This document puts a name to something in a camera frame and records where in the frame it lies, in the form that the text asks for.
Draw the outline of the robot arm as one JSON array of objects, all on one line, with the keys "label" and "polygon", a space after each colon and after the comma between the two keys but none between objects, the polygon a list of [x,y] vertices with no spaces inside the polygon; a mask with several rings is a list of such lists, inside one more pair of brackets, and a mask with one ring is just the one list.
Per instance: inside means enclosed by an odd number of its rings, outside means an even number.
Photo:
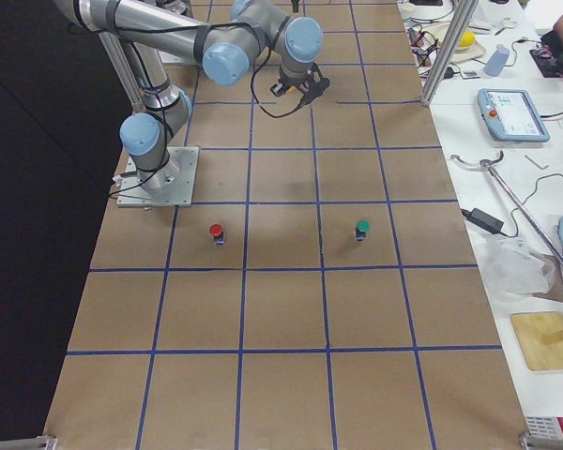
[{"label": "robot arm", "polygon": [[188,206],[199,150],[170,142],[192,114],[190,97],[174,85],[162,53],[201,68],[208,79],[232,86],[255,76],[261,53],[280,56],[271,92],[296,88],[302,109],[329,86],[315,63],[323,43],[319,23],[286,13],[270,1],[235,1],[230,19],[209,23],[192,16],[188,1],[58,1],[56,7],[84,31],[99,35],[133,113],[119,129],[132,171],[113,192],[121,206]]}]

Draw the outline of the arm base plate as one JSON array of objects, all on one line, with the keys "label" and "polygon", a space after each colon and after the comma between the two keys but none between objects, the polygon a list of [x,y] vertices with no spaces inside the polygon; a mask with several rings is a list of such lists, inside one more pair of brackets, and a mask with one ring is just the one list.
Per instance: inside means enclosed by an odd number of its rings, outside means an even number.
[{"label": "arm base plate", "polygon": [[191,206],[200,148],[170,146],[168,152],[169,161],[152,177],[143,172],[138,178],[135,164],[128,157],[126,171],[132,176],[121,180],[123,192],[116,194],[119,207]]}]

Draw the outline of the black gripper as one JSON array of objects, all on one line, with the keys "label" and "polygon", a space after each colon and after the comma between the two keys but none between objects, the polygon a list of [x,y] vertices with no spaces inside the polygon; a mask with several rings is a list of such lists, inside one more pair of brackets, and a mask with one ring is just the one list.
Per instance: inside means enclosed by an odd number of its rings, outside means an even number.
[{"label": "black gripper", "polygon": [[329,88],[329,78],[322,74],[317,65],[312,65],[298,77],[290,77],[280,69],[278,82],[274,85],[274,96],[279,98],[291,88],[296,88],[302,94],[301,101],[314,101]]}]

